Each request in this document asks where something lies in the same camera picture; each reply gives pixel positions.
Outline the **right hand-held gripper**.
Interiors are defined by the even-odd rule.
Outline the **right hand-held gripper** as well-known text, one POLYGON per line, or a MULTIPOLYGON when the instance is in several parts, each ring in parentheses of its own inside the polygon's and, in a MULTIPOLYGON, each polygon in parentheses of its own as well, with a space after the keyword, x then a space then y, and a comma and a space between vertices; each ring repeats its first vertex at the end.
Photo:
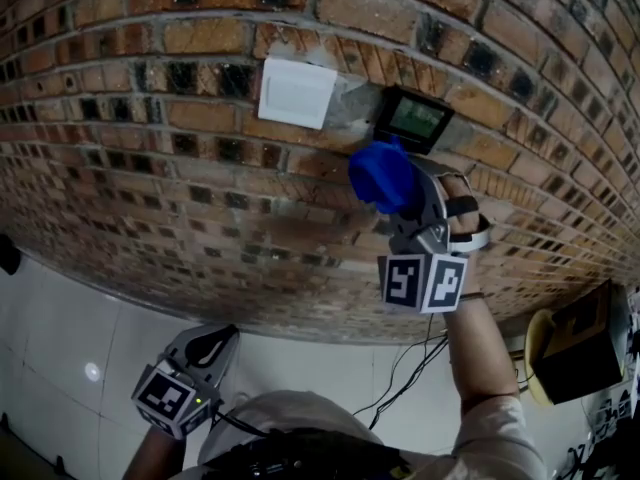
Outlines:
POLYGON ((423 205, 400 206, 390 215, 390 253, 382 258, 382 300, 420 314, 454 311, 472 253, 489 242, 490 224, 479 217, 474 232, 455 233, 450 219, 479 211, 475 202, 444 202, 436 183, 443 164, 414 164, 423 205))

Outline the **person's right hand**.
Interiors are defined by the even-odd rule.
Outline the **person's right hand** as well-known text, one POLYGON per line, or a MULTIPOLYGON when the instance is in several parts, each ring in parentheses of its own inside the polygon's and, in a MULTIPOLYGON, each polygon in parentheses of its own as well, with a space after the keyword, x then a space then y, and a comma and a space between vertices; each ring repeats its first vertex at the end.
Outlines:
MULTIPOLYGON (((446 175, 439 178, 442 197, 445 202, 458 200, 460 198, 470 198, 476 203, 463 178, 457 175, 446 175)), ((478 209, 466 207, 463 213, 454 214, 447 212, 450 231, 454 235, 473 234, 480 226, 480 213, 478 209)))

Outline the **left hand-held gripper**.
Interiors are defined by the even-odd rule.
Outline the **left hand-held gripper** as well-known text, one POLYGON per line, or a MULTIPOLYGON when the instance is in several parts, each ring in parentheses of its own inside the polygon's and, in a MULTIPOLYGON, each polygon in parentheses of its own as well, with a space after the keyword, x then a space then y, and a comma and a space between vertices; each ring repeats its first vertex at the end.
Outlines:
MULTIPOLYGON (((168 354, 183 367, 201 367, 220 384, 239 344, 236 326, 203 325, 181 332, 168 354)), ((147 365, 131 397, 141 417, 174 439, 185 439, 221 406, 219 390, 198 382, 170 359, 147 365)))

